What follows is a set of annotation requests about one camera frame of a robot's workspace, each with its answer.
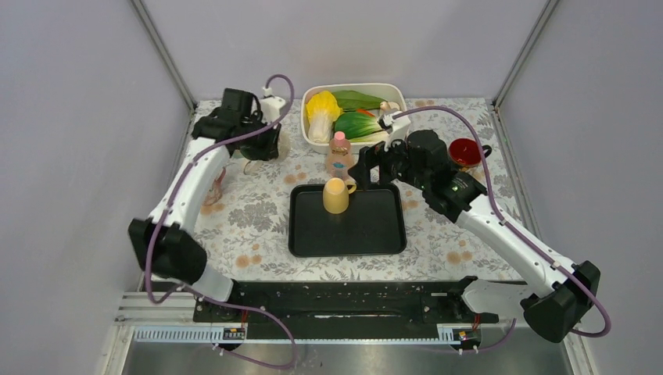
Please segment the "yellow mug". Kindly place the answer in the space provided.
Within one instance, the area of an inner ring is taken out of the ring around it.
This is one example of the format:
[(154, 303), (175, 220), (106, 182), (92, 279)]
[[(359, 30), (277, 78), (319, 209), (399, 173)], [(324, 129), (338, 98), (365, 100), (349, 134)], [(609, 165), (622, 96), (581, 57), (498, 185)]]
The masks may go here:
[(357, 189), (354, 181), (333, 177), (323, 187), (324, 209), (331, 214), (344, 213), (349, 207), (349, 196)]

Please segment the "black mug with orange flowers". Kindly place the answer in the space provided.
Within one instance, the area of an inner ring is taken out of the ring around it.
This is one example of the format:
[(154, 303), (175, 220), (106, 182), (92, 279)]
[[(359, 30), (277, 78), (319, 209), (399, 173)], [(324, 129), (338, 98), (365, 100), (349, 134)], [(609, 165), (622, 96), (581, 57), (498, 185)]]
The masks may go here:
[(460, 170), (469, 170), (482, 164), (493, 152), (490, 145), (479, 145), (469, 138), (458, 138), (448, 148), (449, 157)]

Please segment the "large cream mug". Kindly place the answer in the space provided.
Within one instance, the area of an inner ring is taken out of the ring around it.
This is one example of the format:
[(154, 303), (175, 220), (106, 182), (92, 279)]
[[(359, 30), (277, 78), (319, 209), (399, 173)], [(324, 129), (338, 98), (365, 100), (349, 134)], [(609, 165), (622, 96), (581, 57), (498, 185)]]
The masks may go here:
[(260, 143), (251, 144), (242, 151), (246, 162), (242, 168), (245, 175), (253, 175), (263, 164), (274, 164), (282, 160), (285, 152), (282, 151), (279, 137), (273, 137)]

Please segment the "pink patterned mug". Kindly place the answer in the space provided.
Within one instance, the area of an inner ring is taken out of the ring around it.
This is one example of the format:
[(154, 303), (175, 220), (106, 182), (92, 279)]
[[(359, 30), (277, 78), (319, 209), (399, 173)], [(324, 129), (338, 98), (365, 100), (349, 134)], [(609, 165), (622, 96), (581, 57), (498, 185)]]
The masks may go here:
[(217, 204), (222, 196), (222, 182), (227, 173), (226, 168), (224, 167), (218, 174), (216, 178), (213, 179), (213, 182), (208, 190), (206, 197), (203, 200), (203, 206), (211, 206)]

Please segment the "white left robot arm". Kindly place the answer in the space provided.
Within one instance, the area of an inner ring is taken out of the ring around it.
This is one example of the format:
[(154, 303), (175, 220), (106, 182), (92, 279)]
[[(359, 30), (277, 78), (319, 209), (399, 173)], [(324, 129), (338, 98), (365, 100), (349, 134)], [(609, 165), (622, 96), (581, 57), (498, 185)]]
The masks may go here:
[(292, 102), (273, 95), (268, 87), (261, 98), (227, 88), (221, 104), (195, 122), (181, 167), (166, 194), (148, 218), (134, 219), (128, 227), (152, 302), (163, 302), (152, 290), (153, 277), (159, 277), (213, 301), (212, 309), (222, 320), (240, 316), (243, 302), (232, 293), (234, 281), (209, 264), (207, 251), (192, 232), (214, 180), (234, 152), (254, 160), (278, 157), (280, 122)]

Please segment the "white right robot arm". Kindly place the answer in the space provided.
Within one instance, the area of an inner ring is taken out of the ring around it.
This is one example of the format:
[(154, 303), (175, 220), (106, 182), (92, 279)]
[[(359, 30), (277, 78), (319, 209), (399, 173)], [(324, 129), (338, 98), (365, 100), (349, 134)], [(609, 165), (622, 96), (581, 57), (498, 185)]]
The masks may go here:
[(434, 131), (363, 147), (349, 175), (365, 189), (374, 168), (380, 184), (399, 180), (419, 189), (431, 209), (480, 238), (526, 282), (525, 289), (470, 282), (448, 301), (455, 320), (467, 322), (477, 313), (523, 315), (540, 337), (558, 343), (596, 305), (600, 270), (589, 260), (571, 261), (513, 222), (483, 184), (458, 169)]

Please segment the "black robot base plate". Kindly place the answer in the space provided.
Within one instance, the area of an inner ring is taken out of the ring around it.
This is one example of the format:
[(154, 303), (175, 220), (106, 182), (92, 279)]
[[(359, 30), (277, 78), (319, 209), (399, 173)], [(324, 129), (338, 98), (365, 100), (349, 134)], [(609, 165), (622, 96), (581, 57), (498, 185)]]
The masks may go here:
[(197, 302), (192, 319), (237, 323), (251, 340), (287, 337), (263, 311), (279, 318), (298, 340), (434, 339), (440, 324), (498, 323), (496, 314), (472, 312), (460, 288), (450, 281), (238, 281), (229, 302), (251, 312)]

